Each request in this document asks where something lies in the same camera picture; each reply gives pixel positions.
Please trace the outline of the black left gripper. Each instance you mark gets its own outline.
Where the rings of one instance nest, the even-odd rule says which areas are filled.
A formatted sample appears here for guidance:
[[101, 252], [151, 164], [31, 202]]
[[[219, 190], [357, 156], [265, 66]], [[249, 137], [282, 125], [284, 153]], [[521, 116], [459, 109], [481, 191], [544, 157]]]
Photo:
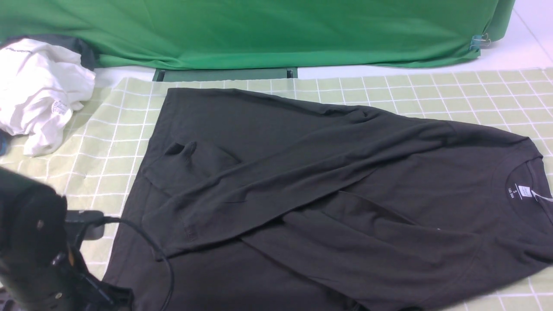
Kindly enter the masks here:
[[67, 239], [67, 198], [49, 185], [2, 168], [1, 309], [130, 311], [129, 288], [95, 277]]

